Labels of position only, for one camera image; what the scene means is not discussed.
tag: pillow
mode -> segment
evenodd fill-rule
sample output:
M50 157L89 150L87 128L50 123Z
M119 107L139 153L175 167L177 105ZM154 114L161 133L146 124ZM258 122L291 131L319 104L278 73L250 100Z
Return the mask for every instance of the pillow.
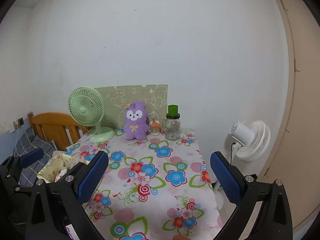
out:
M28 168L22 169L19 181L20 185L32 187L37 179L38 172L47 164L55 151L51 143L41 140L35 135L32 128L28 128L17 142L16 149L13 150L13 155L25 155L38 147L43 149L44 156L41 160L36 161Z

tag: metal screw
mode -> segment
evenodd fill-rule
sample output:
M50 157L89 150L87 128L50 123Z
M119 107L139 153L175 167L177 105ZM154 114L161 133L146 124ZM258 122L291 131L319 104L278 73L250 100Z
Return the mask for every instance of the metal screw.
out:
M251 177L251 176L245 176L245 180L247 182L253 182L254 181L253 177Z
M279 180L279 179L276 179L276 184L278 185L278 186L282 186L282 181L281 180Z
M69 175L66 177L66 182L73 181L74 177L72 175Z
M43 179L38 179L37 182L36 182L36 184L37 184L38 186L40 186L42 183L43 183Z

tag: red flower pattern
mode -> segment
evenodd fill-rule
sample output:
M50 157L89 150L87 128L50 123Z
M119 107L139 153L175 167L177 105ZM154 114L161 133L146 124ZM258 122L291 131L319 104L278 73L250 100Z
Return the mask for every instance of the red flower pattern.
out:
M209 178L209 174L207 171L205 171L205 170L201 171L201 175L202 175L200 178L201 181L211 183L210 178Z
M98 193L94 196L93 201L100 202L101 198L103 197L102 193Z
M136 173L139 173L139 172L141 172L142 165L143 165L142 162L131 163L130 171L135 171Z
M177 228L182 228L183 221L184 221L183 217L174 217L174 221L172 222L172 225Z
M81 155L82 157L86 157L87 155L89 155L89 152L82 152L82 153L80 153L80 155Z

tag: wooden bed frame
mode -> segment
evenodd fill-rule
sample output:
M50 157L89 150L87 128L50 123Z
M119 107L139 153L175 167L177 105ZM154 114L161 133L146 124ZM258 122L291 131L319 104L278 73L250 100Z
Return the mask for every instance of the wooden bed frame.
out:
M57 148L66 151L66 147L80 139L79 130L85 134L91 127L79 125L68 114L43 113L33 116L28 114L30 127L42 140L54 141Z

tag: power cord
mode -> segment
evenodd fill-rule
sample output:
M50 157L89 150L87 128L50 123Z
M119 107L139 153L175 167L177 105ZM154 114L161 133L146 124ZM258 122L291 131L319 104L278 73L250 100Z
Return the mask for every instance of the power cord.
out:
M89 140L92 136L94 136L95 135L95 133L96 133L97 131L95 131L93 134L91 134L89 137L87 137L86 139L84 139L84 140L82 140L82 141L80 141L80 142L76 142L76 143L74 143L74 144L71 144L70 145L70 147L72 147L73 145L76 145L76 144L78 144L78 143L82 143L82 142L84 142L84 141L86 141L86 140Z
M233 145L235 145L236 143L232 143L231 144L231 149L230 149L230 164L231 164L231 162L232 162L232 147L233 147Z
M16 144L15 144L14 154L13 154L14 157L16 156L16 153L18 154L18 152L17 152L18 132L19 132L19 127L16 129L17 134L16 134Z

